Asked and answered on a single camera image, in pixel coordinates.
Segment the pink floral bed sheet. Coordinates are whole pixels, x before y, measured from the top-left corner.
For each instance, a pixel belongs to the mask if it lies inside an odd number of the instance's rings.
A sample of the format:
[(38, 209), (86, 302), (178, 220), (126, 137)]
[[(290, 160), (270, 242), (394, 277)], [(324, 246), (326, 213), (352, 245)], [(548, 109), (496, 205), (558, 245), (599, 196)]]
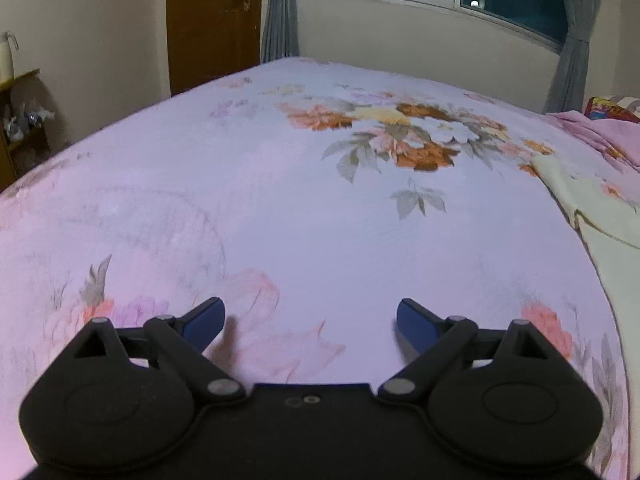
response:
[(224, 300), (207, 348), (254, 382), (368, 382), (408, 360), (411, 298), (532, 322), (602, 403), (589, 463), (639, 472), (639, 365), (537, 156), (639, 209), (546, 116), (426, 79), (287, 58), (151, 106), (1, 194), (1, 474), (32, 468), (23, 396), (89, 320), (139, 326)]

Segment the pale yellow cloth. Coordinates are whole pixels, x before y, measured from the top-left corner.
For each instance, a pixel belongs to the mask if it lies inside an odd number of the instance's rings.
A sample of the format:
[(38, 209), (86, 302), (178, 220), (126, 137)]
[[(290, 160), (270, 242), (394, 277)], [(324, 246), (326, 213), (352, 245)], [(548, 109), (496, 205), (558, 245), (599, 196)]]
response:
[(620, 326), (626, 359), (639, 365), (639, 209), (603, 183), (565, 170), (552, 156), (534, 169), (587, 246)]

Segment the brown wooden door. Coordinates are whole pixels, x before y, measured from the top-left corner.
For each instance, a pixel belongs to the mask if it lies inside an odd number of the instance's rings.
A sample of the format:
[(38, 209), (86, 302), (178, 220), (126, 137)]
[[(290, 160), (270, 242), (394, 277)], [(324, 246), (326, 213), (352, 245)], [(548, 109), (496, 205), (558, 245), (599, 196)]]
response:
[(262, 0), (166, 0), (170, 92), (259, 63)]

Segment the striped colourful pillow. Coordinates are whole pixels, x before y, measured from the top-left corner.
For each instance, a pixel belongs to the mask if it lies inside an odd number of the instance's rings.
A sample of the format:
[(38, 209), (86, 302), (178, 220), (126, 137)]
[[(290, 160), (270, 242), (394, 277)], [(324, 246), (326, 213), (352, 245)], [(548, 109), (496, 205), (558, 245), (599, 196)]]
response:
[(640, 99), (636, 96), (593, 96), (587, 102), (584, 114), (592, 119), (617, 119), (640, 122)]

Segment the pink folded blanket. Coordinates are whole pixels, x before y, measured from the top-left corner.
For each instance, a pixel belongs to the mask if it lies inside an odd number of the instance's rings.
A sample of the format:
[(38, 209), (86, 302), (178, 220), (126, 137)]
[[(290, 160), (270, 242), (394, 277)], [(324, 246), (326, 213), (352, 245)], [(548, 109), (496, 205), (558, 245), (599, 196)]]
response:
[(639, 171), (639, 125), (614, 118), (590, 119), (576, 110), (547, 114), (565, 132), (598, 151), (616, 169)]

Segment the grey right curtain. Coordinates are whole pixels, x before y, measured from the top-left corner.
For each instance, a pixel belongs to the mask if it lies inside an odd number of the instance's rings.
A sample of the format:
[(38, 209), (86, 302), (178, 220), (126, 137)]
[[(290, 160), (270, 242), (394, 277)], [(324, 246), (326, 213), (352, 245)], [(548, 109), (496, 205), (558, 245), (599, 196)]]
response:
[(602, 0), (563, 0), (567, 33), (544, 111), (580, 110), (588, 74), (590, 40)]

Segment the crumpled silver plastic bag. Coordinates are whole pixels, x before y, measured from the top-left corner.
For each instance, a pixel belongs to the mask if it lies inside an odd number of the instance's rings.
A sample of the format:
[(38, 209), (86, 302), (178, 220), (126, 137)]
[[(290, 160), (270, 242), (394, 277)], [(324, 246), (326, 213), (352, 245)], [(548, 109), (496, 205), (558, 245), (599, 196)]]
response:
[(41, 129), (45, 122), (54, 118), (53, 112), (35, 100), (29, 105), (23, 103), (17, 112), (12, 112), (11, 107), (7, 106), (2, 118), (4, 135), (10, 143), (23, 141), (31, 133)]

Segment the wooden side cabinet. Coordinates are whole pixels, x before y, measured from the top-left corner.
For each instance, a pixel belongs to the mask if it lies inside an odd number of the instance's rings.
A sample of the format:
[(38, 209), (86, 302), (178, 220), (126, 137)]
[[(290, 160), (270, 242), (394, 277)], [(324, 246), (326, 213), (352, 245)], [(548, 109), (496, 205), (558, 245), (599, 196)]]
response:
[(1, 189), (15, 183), (51, 154), (46, 122), (54, 116), (37, 101), (14, 105), (13, 92), (37, 81), (39, 70), (30, 70), (1, 84)]

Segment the grey left curtain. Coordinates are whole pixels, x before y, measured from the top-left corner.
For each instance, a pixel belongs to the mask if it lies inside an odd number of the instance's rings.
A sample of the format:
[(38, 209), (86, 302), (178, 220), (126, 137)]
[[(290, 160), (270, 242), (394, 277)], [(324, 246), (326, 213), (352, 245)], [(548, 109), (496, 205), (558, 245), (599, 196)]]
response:
[(268, 0), (262, 30), (262, 62), (299, 56), (297, 1)]

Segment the grey curtain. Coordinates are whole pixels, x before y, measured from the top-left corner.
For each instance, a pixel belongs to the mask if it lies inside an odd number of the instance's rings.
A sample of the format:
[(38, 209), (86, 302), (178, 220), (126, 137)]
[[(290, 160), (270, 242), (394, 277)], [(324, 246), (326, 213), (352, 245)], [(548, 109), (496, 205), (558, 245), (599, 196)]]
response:
[(299, 56), (297, 1), (268, 0), (262, 30), (262, 62)]
[(563, 0), (567, 33), (544, 111), (580, 110), (588, 74), (590, 40), (602, 0)]

